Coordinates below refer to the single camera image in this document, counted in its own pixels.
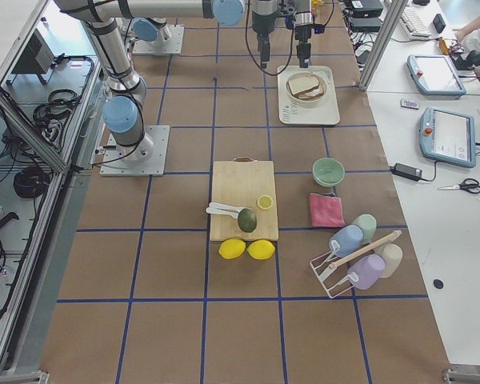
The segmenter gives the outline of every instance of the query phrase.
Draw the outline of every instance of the wooden cutting board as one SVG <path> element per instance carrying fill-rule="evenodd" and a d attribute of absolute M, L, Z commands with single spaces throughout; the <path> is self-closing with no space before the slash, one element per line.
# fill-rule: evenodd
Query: wooden cutting board
<path fill-rule="evenodd" d="M 258 197 L 263 194 L 268 194 L 274 200 L 269 210 L 262 210 L 256 204 Z M 254 232 L 246 233 L 238 228 L 237 221 L 231 216 L 212 214 L 211 241 L 228 238 L 243 240 L 264 238 L 275 241 L 279 239 L 273 162 L 214 162 L 211 201 L 249 207 L 258 220 Z"/>

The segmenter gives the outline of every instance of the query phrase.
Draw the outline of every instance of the scissors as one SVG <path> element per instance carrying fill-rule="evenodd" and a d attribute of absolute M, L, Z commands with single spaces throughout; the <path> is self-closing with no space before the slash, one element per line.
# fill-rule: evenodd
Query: scissors
<path fill-rule="evenodd" d="M 455 186 L 440 186 L 438 190 L 464 190 L 468 194 L 479 194 L 480 183 L 476 178 L 465 178 Z"/>

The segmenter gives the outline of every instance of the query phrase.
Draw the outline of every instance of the purple cup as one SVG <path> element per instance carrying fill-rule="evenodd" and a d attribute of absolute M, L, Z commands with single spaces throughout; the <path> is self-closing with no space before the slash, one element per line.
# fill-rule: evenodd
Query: purple cup
<path fill-rule="evenodd" d="M 385 268 L 386 264 L 378 254 L 369 254 L 349 268 L 347 276 L 354 287 L 367 290 L 381 277 Z M 357 281 L 350 274 L 356 274 Z"/>
<path fill-rule="evenodd" d="M 334 251 L 333 241 L 338 242 L 339 250 L 336 252 L 336 256 L 344 258 L 359 248 L 362 236 L 362 230 L 358 226 L 346 226 L 341 228 L 332 238 L 330 238 L 329 248 Z"/>

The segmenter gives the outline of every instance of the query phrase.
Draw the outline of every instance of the grid floor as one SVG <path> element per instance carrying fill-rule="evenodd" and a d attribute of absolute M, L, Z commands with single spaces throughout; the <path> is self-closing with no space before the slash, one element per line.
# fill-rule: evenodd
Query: grid floor
<path fill-rule="evenodd" d="M 331 4 L 321 10 L 324 22 Z M 277 80 L 255 68 L 241 27 L 176 22 L 182 55 L 134 59 L 146 124 L 171 126 L 166 173 L 92 174 L 41 369 L 57 384 L 442 382 L 448 362 L 338 6 L 312 40 L 312 64 L 334 73 L 334 127 L 280 123 Z M 271 35 L 271 70 L 289 38 Z M 346 222 L 369 213 L 376 237 L 403 230 L 395 274 L 335 300 L 308 265 L 336 231 L 310 224 L 309 193 L 330 190 L 310 172 L 324 155 L 346 168 L 334 188 Z M 209 240 L 213 162 L 235 157 L 274 162 L 279 241 L 264 262 L 224 260 Z"/>

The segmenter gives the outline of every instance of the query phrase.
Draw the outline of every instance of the electronics equipment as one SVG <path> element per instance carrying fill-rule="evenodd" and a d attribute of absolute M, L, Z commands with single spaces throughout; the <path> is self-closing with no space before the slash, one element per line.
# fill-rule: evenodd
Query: electronics equipment
<path fill-rule="evenodd" d="M 446 28 L 446 23 L 442 18 L 441 14 L 436 14 L 434 20 L 432 20 L 432 25 L 434 26 L 435 30 L 440 34 Z"/>
<path fill-rule="evenodd" d="M 430 40 L 432 32 L 425 26 L 412 6 L 406 6 L 399 20 L 409 40 Z"/>
<path fill-rule="evenodd" d="M 409 100 L 408 98 L 401 99 L 400 106 L 404 108 L 411 108 L 412 110 L 419 110 L 419 102 L 416 102 L 415 100 Z"/>
<path fill-rule="evenodd" d="M 473 168 L 476 165 L 474 118 L 428 107 L 421 120 L 419 146 L 426 158 Z"/>
<path fill-rule="evenodd" d="M 399 162 L 396 162 L 394 166 L 390 166 L 392 174 L 400 176 L 401 178 L 407 178 L 413 182 L 419 182 L 422 179 L 422 170 L 414 168 L 413 166 L 406 166 Z"/>
<path fill-rule="evenodd" d="M 459 55 L 454 59 L 454 64 L 458 70 L 472 70 L 473 66 L 480 66 L 480 52 L 472 50 L 466 58 Z"/>
<path fill-rule="evenodd" d="M 352 18 L 350 30 L 352 32 L 378 32 L 382 22 L 378 18 Z"/>
<path fill-rule="evenodd" d="M 422 94 L 457 97 L 466 94 L 448 56 L 412 54 L 407 58 L 407 67 Z"/>
<path fill-rule="evenodd" d="M 45 39 L 38 30 L 34 30 L 32 37 L 26 44 L 13 74 L 45 74 L 54 60 L 54 53 L 48 47 Z"/>
<path fill-rule="evenodd" d="M 364 66 L 368 60 L 368 56 L 370 56 L 370 51 L 364 50 L 359 56 L 356 57 L 356 61 L 360 66 Z"/>
<path fill-rule="evenodd" d="M 40 166 L 28 166 L 14 176 L 13 188 L 20 198 L 37 198 L 46 192 L 50 176 Z"/>
<path fill-rule="evenodd" d="M 382 14 L 379 0 L 351 0 L 346 4 L 353 18 L 378 18 Z"/>

